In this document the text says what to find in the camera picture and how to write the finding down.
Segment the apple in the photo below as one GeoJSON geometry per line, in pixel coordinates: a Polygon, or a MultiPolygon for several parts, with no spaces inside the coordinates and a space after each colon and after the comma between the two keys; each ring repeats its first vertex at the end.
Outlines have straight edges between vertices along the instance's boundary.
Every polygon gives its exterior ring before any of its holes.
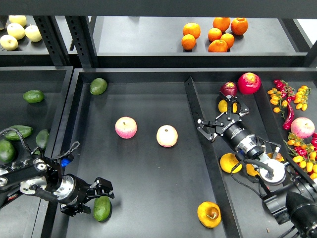
{"type": "Polygon", "coordinates": [[[296,118],[291,124],[291,132],[297,137],[305,139],[315,132],[315,125],[308,118],[296,118]]]}
{"type": "Polygon", "coordinates": [[[171,147],[178,139],[177,131],[171,125],[163,125],[158,129],[157,141],[163,147],[171,147]]]}
{"type": "Polygon", "coordinates": [[[18,23],[22,27],[25,27],[25,25],[26,25],[26,17],[24,15],[10,15],[9,21],[11,23],[18,23]]]}
{"type": "Polygon", "coordinates": [[[236,96],[237,95],[237,85],[234,82],[226,82],[222,85],[220,88],[220,92],[223,93],[225,96],[231,95],[236,96]]]}
{"type": "Polygon", "coordinates": [[[16,48],[18,48],[18,41],[13,36],[3,35],[0,38],[0,45],[7,51],[14,51],[16,48]]]}
{"type": "Polygon", "coordinates": [[[18,23],[11,23],[6,28],[6,31],[10,36],[13,36],[17,40],[22,39],[25,36],[25,30],[23,26],[18,23]]]}
{"type": "Polygon", "coordinates": [[[137,132],[137,123],[133,118],[130,117],[121,117],[115,123],[115,132],[123,138],[123,139],[130,139],[132,138],[135,133],[137,132]]]}
{"type": "Polygon", "coordinates": [[[253,94],[260,89],[261,79],[254,73],[244,73],[237,82],[238,89],[242,94],[253,94]]]}
{"type": "Polygon", "coordinates": [[[39,28],[36,25],[29,25],[27,28],[25,28],[25,35],[30,39],[30,41],[33,42],[38,42],[42,39],[39,28]]]}

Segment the green avocado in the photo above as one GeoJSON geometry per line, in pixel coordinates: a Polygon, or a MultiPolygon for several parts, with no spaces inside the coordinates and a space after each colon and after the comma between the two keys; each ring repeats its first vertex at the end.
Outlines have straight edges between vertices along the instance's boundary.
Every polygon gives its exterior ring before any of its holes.
{"type": "Polygon", "coordinates": [[[96,78],[90,84],[90,93],[99,95],[107,89],[107,82],[103,78],[96,78]]]}
{"type": "Polygon", "coordinates": [[[44,99],[44,93],[40,90],[30,90],[23,94],[23,98],[28,103],[39,103],[44,99]]]}
{"type": "Polygon", "coordinates": [[[16,150],[10,141],[0,140],[0,160],[4,163],[11,162],[16,154],[16,150]]]}
{"type": "Polygon", "coordinates": [[[36,136],[36,144],[42,150],[46,149],[46,146],[47,146],[48,140],[49,140],[49,135],[50,135],[49,131],[47,129],[43,129],[36,136]]]}
{"type": "Polygon", "coordinates": [[[107,219],[110,214],[111,202],[107,196],[102,196],[95,199],[94,203],[94,218],[101,222],[107,219]]]}
{"type": "MultiPolygon", "coordinates": [[[[27,125],[13,125],[13,126],[10,126],[10,128],[17,129],[23,135],[24,138],[28,137],[33,132],[33,128],[30,126],[27,126],[27,125]]],[[[5,137],[8,140],[19,140],[20,139],[19,136],[17,135],[17,133],[15,133],[15,131],[13,131],[13,130],[9,131],[7,134],[5,134],[5,137]]]]}

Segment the red apple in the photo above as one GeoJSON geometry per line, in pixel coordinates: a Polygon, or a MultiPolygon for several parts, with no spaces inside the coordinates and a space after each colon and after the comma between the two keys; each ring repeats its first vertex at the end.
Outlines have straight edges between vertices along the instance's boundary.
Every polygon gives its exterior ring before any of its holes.
{"type": "Polygon", "coordinates": [[[302,139],[310,137],[314,131],[315,125],[308,118],[296,118],[291,124],[291,132],[302,139]]]}
{"type": "Polygon", "coordinates": [[[163,147],[171,147],[178,139],[177,131],[171,125],[163,125],[158,129],[157,141],[163,147]]]}
{"type": "Polygon", "coordinates": [[[115,132],[123,138],[130,139],[137,132],[137,124],[134,119],[130,117],[122,117],[115,123],[115,132]]]}
{"type": "Polygon", "coordinates": [[[261,79],[254,73],[244,73],[238,79],[238,89],[242,94],[253,94],[261,86],[261,79]]]}
{"type": "Polygon", "coordinates": [[[225,96],[231,95],[236,96],[237,95],[237,85],[234,82],[226,82],[222,85],[220,88],[220,92],[223,93],[225,96]]]}

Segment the pink apple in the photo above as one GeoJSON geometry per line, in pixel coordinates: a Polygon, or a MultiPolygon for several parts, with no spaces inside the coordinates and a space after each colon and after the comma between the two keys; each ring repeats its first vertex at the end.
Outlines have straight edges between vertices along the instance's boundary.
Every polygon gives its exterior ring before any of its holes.
{"type": "Polygon", "coordinates": [[[158,129],[157,141],[163,147],[171,147],[178,139],[177,131],[171,125],[163,125],[158,129]]]}
{"type": "Polygon", "coordinates": [[[115,132],[123,138],[130,139],[137,132],[137,123],[130,117],[122,117],[115,123],[115,132]]]}
{"type": "Polygon", "coordinates": [[[315,125],[308,118],[296,118],[291,124],[291,132],[302,139],[310,137],[314,131],[315,125]]]}

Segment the robotic arm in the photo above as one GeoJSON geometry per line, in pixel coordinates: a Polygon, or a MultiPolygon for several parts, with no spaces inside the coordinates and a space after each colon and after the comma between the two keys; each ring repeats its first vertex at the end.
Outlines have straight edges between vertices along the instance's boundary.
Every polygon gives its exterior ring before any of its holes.
{"type": "Polygon", "coordinates": [[[248,179],[260,184],[265,194],[258,195],[280,225],[291,221],[301,237],[317,238],[316,184],[293,161],[283,164],[275,160],[281,145],[265,141],[247,128],[241,117],[249,113],[249,108],[238,96],[224,96],[221,92],[219,94],[227,102],[227,112],[220,114],[214,121],[199,119],[197,130],[211,142],[217,136],[222,137],[236,152],[235,157],[239,161],[236,167],[251,164],[259,172],[257,179],[248,179]],[[239,113],[233,113],[234,103],[240,105],[239,113]],[[205,132],[204,127],[211,127],[213,132],[205,132]],[[266,154],[265,142],[276,146],[272,159],[266,154]],[[276,191],[271,192],[267,188],[267,185],[282,182],[284,186],[276,191]]]}
{"type": "MultiPolygon", "coordinates": [[[[0,136],[9,130],[19,135],[23,146],[31,153],[26,160],[13,162],[11,167],[0,165],[0,208],[26,194],[46,201],[57,201],[62,213],[75,216],[82,212],[91,213],[90,208],[84,205],[91,199],[100,196],[114,198],[110,181],[98,177],[93,184],[88,184],[72,174],[62,175],[58,159],[45,157],[40,148],[31,151],[18,130],[7,128],[0,132],[0,136]],[[34,154],[36,150],[40,151],[40,155],[34,154]]],[[[60,159],[70,156],[76,148],[71,148],[60,159]]]]}

